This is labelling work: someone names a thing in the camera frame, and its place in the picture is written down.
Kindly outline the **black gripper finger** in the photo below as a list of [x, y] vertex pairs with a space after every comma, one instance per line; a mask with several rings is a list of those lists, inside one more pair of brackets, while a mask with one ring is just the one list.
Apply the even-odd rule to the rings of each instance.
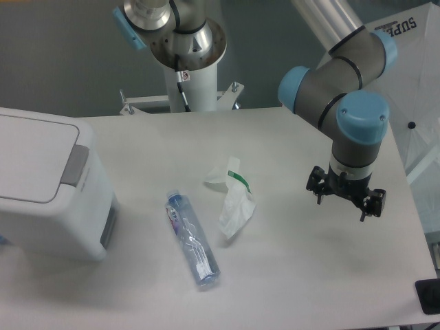
[[321, 204], [326, 193], [326, 173], [319, 167], [314, 166], [307, 181], [306, 189], [317, 196], [317, 204]]
[[360, 221], [366, 217], [381, 217], [386, 203], [386, 191], [384, 189], [374, 189], [368, 192], [368, 195], [362, 202], [362, 211]]

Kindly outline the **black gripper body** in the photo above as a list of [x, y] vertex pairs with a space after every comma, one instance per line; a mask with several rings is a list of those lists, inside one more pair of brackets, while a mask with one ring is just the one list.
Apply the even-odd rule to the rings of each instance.
[[364, 208], [371, 174], [372, 172], [361, 179], [350, 179], [348, 174], [337, 174], [333, 167], [329, 166], [329, 172], [324, 180], [323, 195], [336, 195], [351, 201], [358, 208]]

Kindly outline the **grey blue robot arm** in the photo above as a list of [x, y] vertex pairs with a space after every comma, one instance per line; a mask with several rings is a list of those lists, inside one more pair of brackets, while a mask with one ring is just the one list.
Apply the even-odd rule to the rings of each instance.
[[[278, 87], [280, 103], [332, 141], [328, 169], [315, 166], [306, 188], [317, 198], [351, 201], [363, 217], [380, 217], [386, 191], [371, 190], [369, 181], [390, 110], [365, 86], [395, 64], [397, 46], [388, 33], [369, 32], [346, 1], [294, 6], [329, 54], [317, 69], [289, 70]], [[227, 43], [205, 1], [124, 1], [113, 17], [127, 43], [149, 48], [164, 68], [171, 111], [219, 109], [217, 63]]]

